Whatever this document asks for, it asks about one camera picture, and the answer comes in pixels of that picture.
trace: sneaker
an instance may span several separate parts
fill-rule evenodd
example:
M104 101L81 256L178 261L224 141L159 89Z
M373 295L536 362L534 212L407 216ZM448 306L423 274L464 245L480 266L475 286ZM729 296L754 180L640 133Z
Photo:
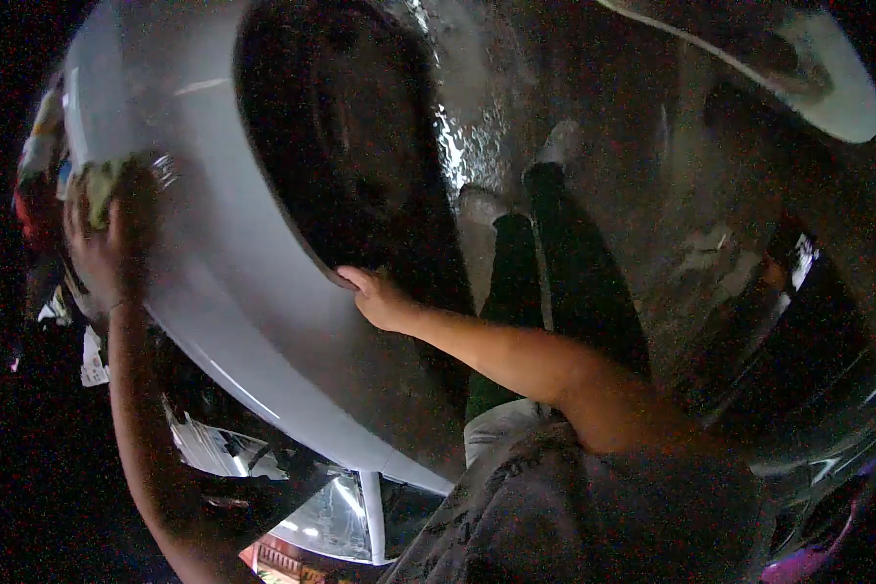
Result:
M503 215L525 215L522 207L520 201L513 197L506 197L502 193L475 184L465 184L460 188L460 215L486 227L492 227L494 221Z
M545 146L542 146L526 170L522 172L522 176L525 178L526 171L536 164L555 163L564 168L574 162L580 153L581 125L574 120L562 120L552 128Z

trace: clothing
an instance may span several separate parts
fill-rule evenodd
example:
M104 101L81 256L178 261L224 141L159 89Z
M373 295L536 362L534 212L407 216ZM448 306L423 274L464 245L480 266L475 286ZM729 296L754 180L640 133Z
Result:
M568 198L561 167L523 176L551 282L555 332L649 378L623 276ZM495 222L482 318L543 328L531 224ZM384 582L724 582L759 574L760 483L735 459L658 451L591 455L560 412L473 373L468 470Z
M81 169L78 179L84 181L88 200L91 202L89 222L95 230L107 228L107 210L110 201L118 191L138 197L142 204L152 205L156 201L156 181L143 156L135 153L123 158L87 163Z
M561 166L536 164L523 185L531 199L551 286L555 333L602 351L649 379L648 344L626 280L600 230L573 204ZM544 328L535 238L529 219L505 215L497 230L491 293L480 318L510 326ZM471 373L465 422L522 396Z
M381 582L755 581L767 506L741 466L594 456L549 424L478 458Z

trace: car window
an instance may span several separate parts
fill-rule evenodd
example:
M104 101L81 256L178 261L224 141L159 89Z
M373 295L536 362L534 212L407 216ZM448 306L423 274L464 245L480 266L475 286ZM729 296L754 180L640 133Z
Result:
M396 559L425 527L444 496L380 478L385 528L385 556Z

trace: black pants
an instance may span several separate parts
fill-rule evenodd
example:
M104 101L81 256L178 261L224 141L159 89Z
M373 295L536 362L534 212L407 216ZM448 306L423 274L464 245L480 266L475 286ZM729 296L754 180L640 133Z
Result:
M523 186L531 198L546 255L555 332L602 351L648 379L648 347L630 291L600 230L569 199L561 167L537 164L526 172ZM494 227L491 293L480 317L544 328L531 224L524 216L506 215ZM521 397L473 372L465 421Z

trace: patterned shirt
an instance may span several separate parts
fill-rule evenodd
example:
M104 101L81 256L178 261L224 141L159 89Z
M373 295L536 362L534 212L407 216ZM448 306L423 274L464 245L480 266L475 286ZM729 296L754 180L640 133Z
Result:
M762 504L735 461L590 455L558 422L478 459L381 582L747 581Z

